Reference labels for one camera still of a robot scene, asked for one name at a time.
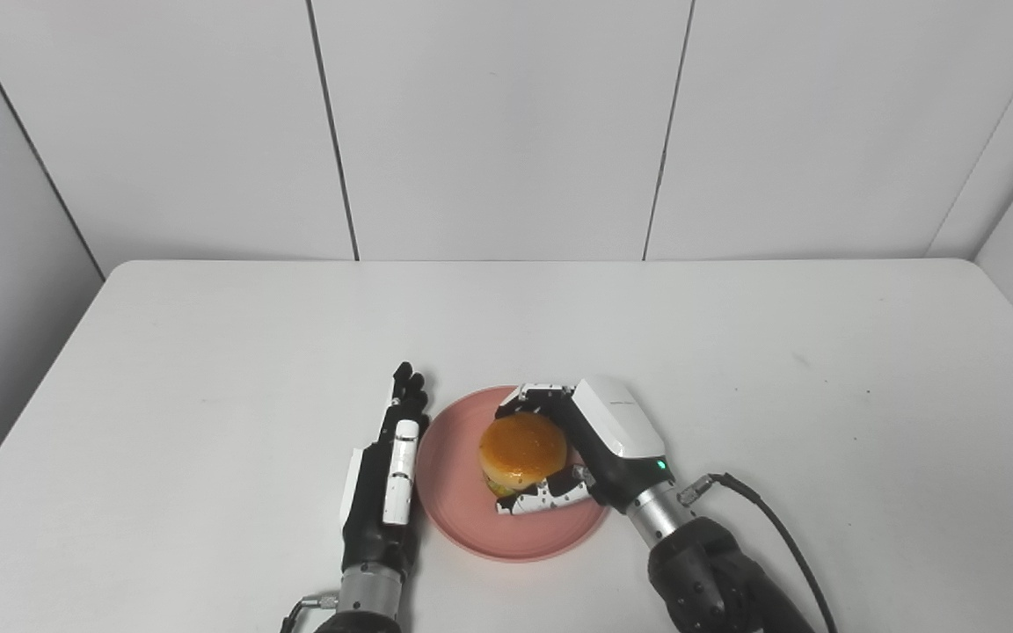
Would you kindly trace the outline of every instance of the pink plate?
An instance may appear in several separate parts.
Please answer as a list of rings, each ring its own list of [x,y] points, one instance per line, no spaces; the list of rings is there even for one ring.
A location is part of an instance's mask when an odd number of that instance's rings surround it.
[[[430,520],[454,544],[496,561],[538,561],[586,540],[604,508],[589,500],[522,517],[495,512],[495,496],[479,468],[479,438],[514,389],[470,393],[440,412],[417,450],[415,481]]]

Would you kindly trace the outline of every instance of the black cable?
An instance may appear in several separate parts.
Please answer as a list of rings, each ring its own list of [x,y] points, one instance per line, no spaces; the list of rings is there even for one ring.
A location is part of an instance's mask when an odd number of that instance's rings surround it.
[[[828,625],[828,633],[839,633],[839,629],[836,628],[836,619],[831,616],[831,609],[828,606],[827,598],[824,598],[824,590],[820,589],[820,582],[815,579],[815,574],[811,573],[811,567],[808,566],[807,561],[803,560],[803,553],[800,552],[799,545],[796,545],[796,541],[788,534],[788,529],[784,528],[784,524],[781,523],[780,518],[776,517],[776,512],[773,512],[769,504],[765,503],[764,499],[761,499],[760,494],[757,494],[756,490],[745,485],[739,478],[729,473],[710,474],[710,478],[726,486],[729,490],[741,494],[745,499],[752,501],[753,504],[764,512],[765,517],[769,518],[769,521],[775,526],[776,532],[779,532],[780,537],[783,538],[784,544],[788,545],[788,550],[791,550],[792,557],[796,559],[796,565],[799,565],[799,570],[803,572],[803,577],[807,580],[807,585],[811,587],[811,594],[815,595],[815,603],[820,605],[820,613],[823,614],[823,621]]]
[[[297,621],[299,620],[299,612],[302,612],[302,610],[303,601],[299,601],[297,606],[292,608],[292,613],[281,623],[281,633],[292,633],[295,630],[295,625],[297,625]]]

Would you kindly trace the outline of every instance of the black fingertip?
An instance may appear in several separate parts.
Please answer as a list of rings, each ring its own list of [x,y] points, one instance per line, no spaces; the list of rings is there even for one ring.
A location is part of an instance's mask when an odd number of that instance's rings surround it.
[[[401,392],[405,389],[405,384],[409,381],[409,377],[413,376],[413,366],[409,364],[409,361],[405,361],[404,364],[397,366],[397,371],[393,373],[393,396],[401,396]]]
[[[419,410],[424,410],[424,406],[430,403],[430,394],[422,391],[414,391],[405,394],[405,403],[416,406]]]

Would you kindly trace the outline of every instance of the white robotic hand casing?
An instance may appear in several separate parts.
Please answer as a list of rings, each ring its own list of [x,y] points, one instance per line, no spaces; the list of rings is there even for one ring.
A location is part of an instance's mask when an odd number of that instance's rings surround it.
[[[416,445],[421,427],[413,420],[397,422],[390,454],[390,475],[386,477],[385,503],[382,523],[409,524],[410,501],[413,499],[413,471],[416,468]]]
[[[349,517],[349,505],[355,501],[355,489],[358,488],[358,471],[363,468],[363,450],[354,449],[349,454],[349,465],[346,466],[346,481],[342,484],[342,501],[338,504],[338,529],[346,525]]]
[[[667,452],[664,439],[627,388],[607,377],[588,377],[573,389],[573,404],[616,457],[634,460]]]

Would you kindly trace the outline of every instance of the white table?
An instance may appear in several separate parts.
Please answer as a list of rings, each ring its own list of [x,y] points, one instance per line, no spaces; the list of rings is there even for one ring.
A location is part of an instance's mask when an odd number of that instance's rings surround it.
[[[680,477],[779,509],[847,632],[1013,630],[1013,309],[956,260],[125,264],[0,450],[0,630],[277,632],[336,585],[405,358],[434,412],[622,378]],[[764,518],[700,504],[820,628]],[[615,512],[524,565],[430,529],[409,631],[672,630],[646,553]]]

